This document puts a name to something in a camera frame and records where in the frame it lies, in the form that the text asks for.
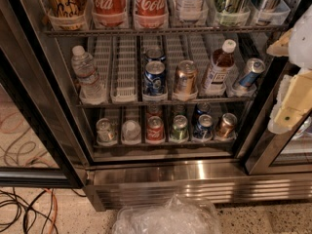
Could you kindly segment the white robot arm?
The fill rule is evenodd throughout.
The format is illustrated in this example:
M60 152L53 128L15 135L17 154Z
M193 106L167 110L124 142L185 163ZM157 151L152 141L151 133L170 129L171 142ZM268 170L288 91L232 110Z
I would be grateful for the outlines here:
M294 76L285 75L280 83L276 104L270 113L268 130L283 134L312 109L312 6L266 51L274 57L288 57L300 68Z

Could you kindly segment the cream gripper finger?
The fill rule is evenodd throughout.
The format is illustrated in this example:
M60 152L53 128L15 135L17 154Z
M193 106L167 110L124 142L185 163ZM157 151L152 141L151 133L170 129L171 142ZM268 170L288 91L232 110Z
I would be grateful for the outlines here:
M292 130L312 109L312 70L301 69L294 76L285 75L276 100L267 128L279 135Z
M266 53L273 57L287 57L289 55L289 42L293 30L289 29L277 41L271 44Z

